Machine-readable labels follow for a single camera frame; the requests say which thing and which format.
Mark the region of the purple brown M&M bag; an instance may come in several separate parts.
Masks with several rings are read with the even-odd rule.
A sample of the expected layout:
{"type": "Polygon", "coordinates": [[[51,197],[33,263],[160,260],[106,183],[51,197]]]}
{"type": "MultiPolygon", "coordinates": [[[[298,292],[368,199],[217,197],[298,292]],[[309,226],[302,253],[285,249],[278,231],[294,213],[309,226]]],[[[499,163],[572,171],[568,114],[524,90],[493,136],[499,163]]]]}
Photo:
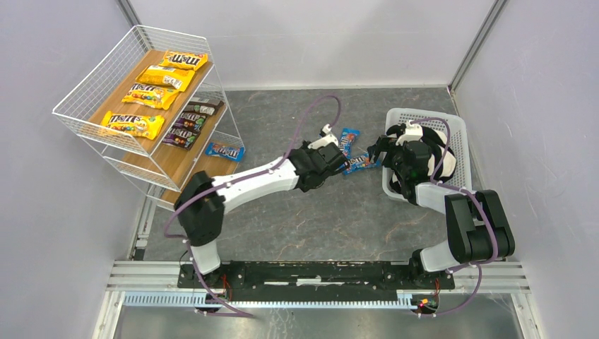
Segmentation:
{"type": "Polygon", "coordinates": [[[186,128],[172,127],[162,140],[165,145],[191,150],[198,138],[200,131],[186,128]]]}

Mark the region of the yellow M&M bag bottom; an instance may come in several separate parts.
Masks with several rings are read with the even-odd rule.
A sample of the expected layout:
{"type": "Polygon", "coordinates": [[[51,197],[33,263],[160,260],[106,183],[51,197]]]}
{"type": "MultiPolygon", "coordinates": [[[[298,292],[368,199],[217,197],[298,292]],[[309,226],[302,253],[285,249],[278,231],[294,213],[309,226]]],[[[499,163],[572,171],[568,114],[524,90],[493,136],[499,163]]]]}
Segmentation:
{"type": "Polygon", "coordinates": [[[136,77],[136,82],[173,88],[184,92],[194,76],[195,71],[193,70],[150,65],[136,77]]]}

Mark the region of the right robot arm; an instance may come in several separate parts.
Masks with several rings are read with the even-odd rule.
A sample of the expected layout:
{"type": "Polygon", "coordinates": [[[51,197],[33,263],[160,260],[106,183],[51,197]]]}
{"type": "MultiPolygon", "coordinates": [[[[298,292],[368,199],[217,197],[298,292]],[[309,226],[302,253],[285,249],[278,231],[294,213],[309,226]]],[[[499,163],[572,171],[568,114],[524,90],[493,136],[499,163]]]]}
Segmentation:
{"type": "Polygon", "coordinates": [[[409,264],[414,274],[455,273],[514,254],[516,242],[499,194],[458,188],[438,176],[439,170],[451,168],[447,142],[382,135],[367,151],[372,162],[381,160],[397,175],[407,202],[445,217],[446,240],[413,252],[409,264]]]}

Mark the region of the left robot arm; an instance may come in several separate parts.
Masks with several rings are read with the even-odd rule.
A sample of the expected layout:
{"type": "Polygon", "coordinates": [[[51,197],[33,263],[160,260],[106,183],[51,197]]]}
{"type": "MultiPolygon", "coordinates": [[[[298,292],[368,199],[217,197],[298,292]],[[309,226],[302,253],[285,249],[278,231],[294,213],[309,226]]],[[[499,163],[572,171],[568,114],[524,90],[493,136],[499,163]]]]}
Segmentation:
{"type": "Polygon", "coordinates": [[[245,203],[280,191],[319,188],[340,174],[348,158],[335,143],[310,148],[303,142],[274,161],[228,176],[197,172],[175,201],[174,215],[184,228],[194,270],[206,275],[221,265],[216,239],[226,214],[245,203]]]}

